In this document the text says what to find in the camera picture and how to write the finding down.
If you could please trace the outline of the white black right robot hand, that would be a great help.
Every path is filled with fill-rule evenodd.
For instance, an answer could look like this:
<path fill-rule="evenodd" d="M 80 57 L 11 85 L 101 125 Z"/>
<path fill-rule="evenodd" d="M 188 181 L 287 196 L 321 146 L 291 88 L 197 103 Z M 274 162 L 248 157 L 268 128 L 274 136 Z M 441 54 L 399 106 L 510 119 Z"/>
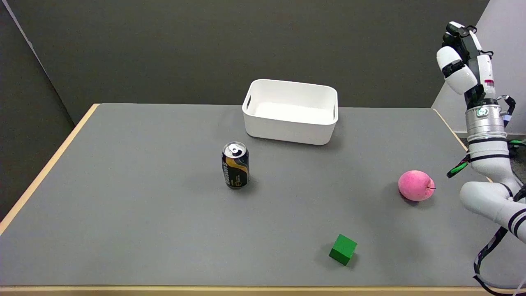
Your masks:
<path fill-rule="evenodd" d="M 439 69 L 449 87 L 463 95 L 468 109 L 496 104 L 493 51 L 485 51 L 477 28 L 449 22 L 436 53 Z"/>

